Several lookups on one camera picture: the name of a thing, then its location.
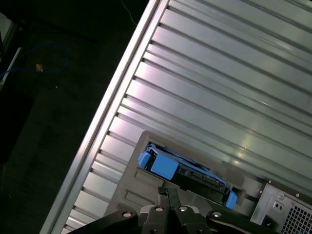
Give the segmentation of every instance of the ribbed metal panel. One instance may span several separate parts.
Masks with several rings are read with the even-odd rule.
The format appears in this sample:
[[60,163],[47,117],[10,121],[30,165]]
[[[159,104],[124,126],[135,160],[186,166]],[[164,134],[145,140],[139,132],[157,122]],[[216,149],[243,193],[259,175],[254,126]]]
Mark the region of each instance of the ribbed metal panel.
[[66,225],[104,215],[145,130],[312,196],[310,10],[291,0],[160,1],[78,177],[72,212],[92,219],[70,214]]

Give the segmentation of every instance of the dark background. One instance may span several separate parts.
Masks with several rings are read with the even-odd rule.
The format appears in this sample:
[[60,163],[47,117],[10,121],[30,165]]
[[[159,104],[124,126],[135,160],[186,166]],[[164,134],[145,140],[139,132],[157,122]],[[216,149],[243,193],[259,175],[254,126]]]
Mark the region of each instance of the dark background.
[[[11,73],[0,92],[0,233],[39,233],[94,113],[134,32],[121,0],[15,0],[22,17],[46,20],[97,40],[40,32],[22,39],[22,53],[47,42],[61,42],[68,67],[55,75]],[[137,23],[148,0],[123,0]],[[16,66],[58,69],[62,50],[42,48]]]

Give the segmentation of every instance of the blue drive tray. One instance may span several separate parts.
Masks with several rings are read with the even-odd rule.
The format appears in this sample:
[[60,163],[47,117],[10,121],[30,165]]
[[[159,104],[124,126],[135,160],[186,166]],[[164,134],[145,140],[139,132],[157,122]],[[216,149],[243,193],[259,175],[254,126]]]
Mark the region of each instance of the blue drive tray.
[[146,150],[138,158],[140,168],[148,170],[168,181],[180,173],[191,175],[190,178],[206,184],[207,187],[222,191],[225,196],[225,206],[232,209],[237,201],[235,192],[229,189],[226,181],[219,178],[211,170],[193,160],[178,155],[164,147],[148,144]]

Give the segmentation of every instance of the metal screw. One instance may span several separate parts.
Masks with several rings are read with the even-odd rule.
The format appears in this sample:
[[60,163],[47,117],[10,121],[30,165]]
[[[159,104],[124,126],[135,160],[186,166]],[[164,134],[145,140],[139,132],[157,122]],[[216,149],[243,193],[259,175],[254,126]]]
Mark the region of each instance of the metal screw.
[[185,206],[181,206],[180,207],[180,210],[183,212],[183,211],[187,211],[187,207],[185,207]]
[[220,212],[213,212],[213,216],[216,218],[220,218],[222,214]]
[[164,210],[164,208],[162,208],[162,207],[158,206],[158,207],[156,207],[156,208],[155,208],[155,210],[156,210],[156,211],[163,211],[163,210]]
[[132,215],[131,212],[125,212],[122,214],[124,217],[130,217]]

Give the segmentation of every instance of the ventilation grille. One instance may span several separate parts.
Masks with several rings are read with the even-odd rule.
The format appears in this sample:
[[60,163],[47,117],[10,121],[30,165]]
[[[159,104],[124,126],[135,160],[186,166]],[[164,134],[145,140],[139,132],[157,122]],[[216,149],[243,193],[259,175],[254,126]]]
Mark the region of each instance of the ventilation grille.
[[284,223],[282,234],[312,234],[312,214],[295,206]]

